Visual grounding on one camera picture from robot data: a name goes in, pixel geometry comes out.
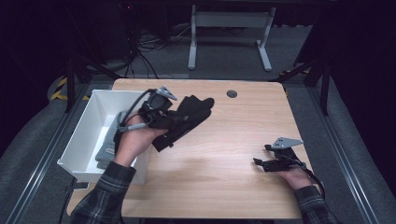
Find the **gray floor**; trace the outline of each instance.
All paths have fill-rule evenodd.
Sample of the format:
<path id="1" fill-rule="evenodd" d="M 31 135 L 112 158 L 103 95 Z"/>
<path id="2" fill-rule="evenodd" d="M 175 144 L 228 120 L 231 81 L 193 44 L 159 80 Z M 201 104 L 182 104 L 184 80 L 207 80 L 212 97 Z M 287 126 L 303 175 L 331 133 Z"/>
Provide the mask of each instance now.
<path id="1" fill-rule="evenodd" d="M 144 55 L 160 78 L 266 81 L 278 77 L 280 71 L 293 68 L 309 29 L 275 27 L 271 30 L 266 49 L 272 72 L 264 72 L 255 47 L 254 42 L 261 34 L 258 30 L 246 30 L 240 35 L 221 30 L 200 33 L 194 71 L 187 69 L 188 39 Z M 135 59 L 132 68 L 135 77 L 147 77 L 147 68 L 141 60 Z M 326 201 L 330 208 L 343 223 L 396 223 L 395 198 L 377 171 L 334 84 L 330 88 L 329 117 L 323 117 L 318 111 L 319 85 L 308 89 L 303 85 L 303 79 L 304 75 L 294 77 L 285 82 L 284 87 L 315 173 L 326 184 Z M 58 83 L 59 79 L 54 81 L 49 97 Z M 111 83 L 106 77 L 96 76 L 89 86 L 77 83 L 77 89 L 79 95 L 86 95 L 93 89 L 109 89 Z M 60 217 L 62 223 L 68 223 L 63 207 L 68 195 L 67 186 L 73 177 L 56 161 L 62 156 L 86 104 L 87 101 L 78 101 L 75 109 L 65 114 L 66 101 L 50 101 L 15 137 L 0 160 L 0 223 L 6 223 L 11 213 L 15 223 L 57 223 Z M 326 126 L 328 123 L 333 133 Z M 344 164 L 339 163 L 339 146 L 334 143 L 334 133 L 343 150 L 341 158 L 349 162 L 358 180 L 355 184 L 350 181 L 350 173 L 346 173 Z M 24 192 L 27 184 L 34 188 Z M 356 192 L 364 192 L 366 199 L 361 197 L 363 206 Z M 276 223 L 302 221 L 277 220 Z"/>

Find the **plaid shirt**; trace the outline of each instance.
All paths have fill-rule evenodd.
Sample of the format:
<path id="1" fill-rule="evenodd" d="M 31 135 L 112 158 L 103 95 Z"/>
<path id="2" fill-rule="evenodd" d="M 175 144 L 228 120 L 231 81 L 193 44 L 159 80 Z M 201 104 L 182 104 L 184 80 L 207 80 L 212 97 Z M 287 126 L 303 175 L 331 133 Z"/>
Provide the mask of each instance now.
<path id="1" fill-rule="evenodd" d="M 135 172 L 111 161 L 96 187 L 73 210 L 71 223 L 119 223 L 122 202 Z M 315 187 L 298 189 L 294 194 L 304 223 L 339 223 Z"/>
<path id="2" fill-rule="evenodd" d="M 340 223 L 314 186 L 297 189 L 294 192 L 304 223 Z"/>

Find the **person's left hand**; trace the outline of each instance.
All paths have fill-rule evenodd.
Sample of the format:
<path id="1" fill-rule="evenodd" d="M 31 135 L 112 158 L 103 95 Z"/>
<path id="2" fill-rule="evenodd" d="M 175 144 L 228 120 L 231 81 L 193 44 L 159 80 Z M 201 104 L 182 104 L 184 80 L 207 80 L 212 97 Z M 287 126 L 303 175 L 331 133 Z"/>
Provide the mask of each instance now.
<path id="1" fill-rule="evenodd" d="M 127 125 L 143 122 L 139 115 L 135 115 L 128 120 Z M 123 133 L 114 162 L 125 167 L 131 166 L 134 159 L 148 149 L 156 137 L 166 132 L 167 130 L 145 127 Z"/>

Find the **dark background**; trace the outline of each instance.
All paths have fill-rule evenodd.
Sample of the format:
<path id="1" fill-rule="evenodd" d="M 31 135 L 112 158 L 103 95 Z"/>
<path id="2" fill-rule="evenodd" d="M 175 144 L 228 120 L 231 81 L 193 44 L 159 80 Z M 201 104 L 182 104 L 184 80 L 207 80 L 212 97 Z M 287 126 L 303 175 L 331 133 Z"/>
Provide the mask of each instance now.
<path id="1" fill-rule="evenodd" d="M 186 8 L 190 7 L 135 9 L 139 24 L 166 38 L 170 27 L 189 22 L 191 11 Z M 299 63 L 319 57 L 325 49 L 330 52 L 332 78 L 393 194 L 395 9 L 375 1 L 326 12 L 312 7 L 279 7 L 274 20 L 277 26 L 318 23 L 304 44 Z M 318 22 L 317 15 L 327 16 Z M 64 72 L 70 53 L 105 63 L 122 59 L 127 49 L 117 3 L 2 1 L 0 155 L 23 125 L 48 104 L 48 88 Z"/>

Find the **person's right hand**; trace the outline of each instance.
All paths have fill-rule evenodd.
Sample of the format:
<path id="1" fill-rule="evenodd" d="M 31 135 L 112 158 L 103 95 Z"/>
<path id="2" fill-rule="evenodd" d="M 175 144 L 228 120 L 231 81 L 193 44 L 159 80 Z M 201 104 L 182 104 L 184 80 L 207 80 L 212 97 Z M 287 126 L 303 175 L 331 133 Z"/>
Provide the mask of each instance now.
<path id="1" fill-rule="evenodd" d="M 301 168 L 292 168 L 288 171 L 279 171 L 275 173 L 285 178 L 294 190 L 312 186 L 311 178 L 309 178 L 308 174 Z"/>

